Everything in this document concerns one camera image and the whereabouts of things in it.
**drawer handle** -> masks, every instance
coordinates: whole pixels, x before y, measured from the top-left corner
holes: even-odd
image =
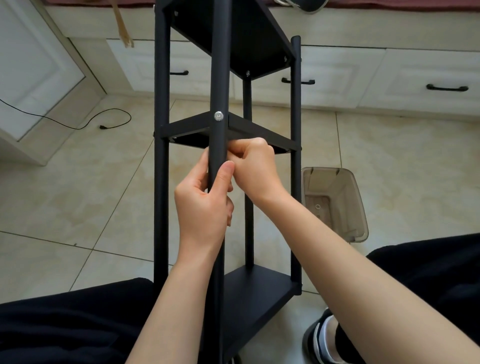
[[[170,72],[170,74],[174,74],[176,76],[186,76],[188,75],[188,71],[183,71],[183,72]]]
[[[435,87],[433,84],[426,85],[428,90],[437,90],[437,91],[456,91],[456,92],[465,92],[468,91],[468,86],[460,86],[459,88],[446,88],[446,87]]]
[[[287,79],[286,77],[282,77],[282,82],[285,83],[285,84],[290,84],[292,83],[289,79]],[[314,85],[315,84],[315,80],[309,80],[309,81],[302,81],[301,82],[302,85]]]

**black cable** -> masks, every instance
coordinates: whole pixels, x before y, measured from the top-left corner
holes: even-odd
[[[109,127],[109,126],[104,126],[104,125],[99,125],[99,126],[98,126],[99,129],[104,130],[104,129],[118,128],[119,126],[125,125],[125,124],[129,123],[130,120],[132,120],[132,116],[130,115],[130,113],[129,113],[128,111],[125,111],[125,110],[122,110],[122,109],[118,109],[118,108],[111,108],[111,109],[106,109],[106,110],[103,110],[103,111],[95,114],[94,116],[92,116],[92,117],[90,118],[90,120],[87,122],[87,124],[85,124],[85,125],[82,126],[81,128],[72,128],[71,126],[62,124],[62,123],[59,122],[59,121],[56,121],[56,120],[53,120],[52,118],[49,118],[48,116],[32,114],[32,113],[30,113],[30,112],[26,112],[26,111],[20,110],[20,109],[16,108],[15,106],[10,105],[9,103],[3,101],[1,98],[0,98],[0,101],[3,102],[5,105],[10,106],[11,108],[14,108],[15,110],[18,110],[18,111],[20,111],[20,112],[22,112],[22,113],[24,113],[24,114],[33,115],[33,116],[39,116],[39,117],[41,117],[41,118],[49,119],[49,120],[52,120],[52,121],[54,121],[54,122],[56,122],[56,123],[58,123],[58,124],[60,124],[60,125],[63,125],[63,126],[66,127],[66,128],[73,129],[73,130],[82,130],[84,127],[86,127],[88,124],[90,124],[90,122],[91,122],[94,118],[96,118],[98,115],[100,115],[102,112],[109,111],[109,110],[120,110],[120,111],[123,111],[123,112],[125,112],[130,118],[129,118],[126,122],[124,122],[123,124],[120,124],[120,125],[115,125],[115,126],[110,126],[110,127]]]

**cabinet door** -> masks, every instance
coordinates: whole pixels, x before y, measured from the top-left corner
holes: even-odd
[[[0,98],[44,115],[84,75],[29,1],[0,0]],[[0,103],[0,128],[20,139],[39,117]]]
[[[480,115],[480,53],[388,49],[360,105]]]
[[[155,42],[136,40],[134,48],[125,48],[121,40],[108,39],[107,42],[134,91],[153,92]],[[210,96],[211,64],[210,56],[193,43],[172,41],[170,72],[180,74],[170,76],[170,92],[179,95]],[[230,95],[233,95],[231,79]]]
[[[301,103],[305,106],[354,108],[367,89],[385,50],[371,48],[301,48]],[[252,100],[290,103],[290,68],[252,82]],[[235,80],[241,99],[242,82]]]

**bolt head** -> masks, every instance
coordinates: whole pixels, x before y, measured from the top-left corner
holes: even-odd
[[[221,111],[217,111],[215,114],[213,114],[213,117],[216,121],[222,121],[223,113]]]

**trash can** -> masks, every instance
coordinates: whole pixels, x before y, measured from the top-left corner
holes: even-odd
[[[301,170],[302,203],[349,243],[364,242],[368,225],[353,173],[345,168]]]

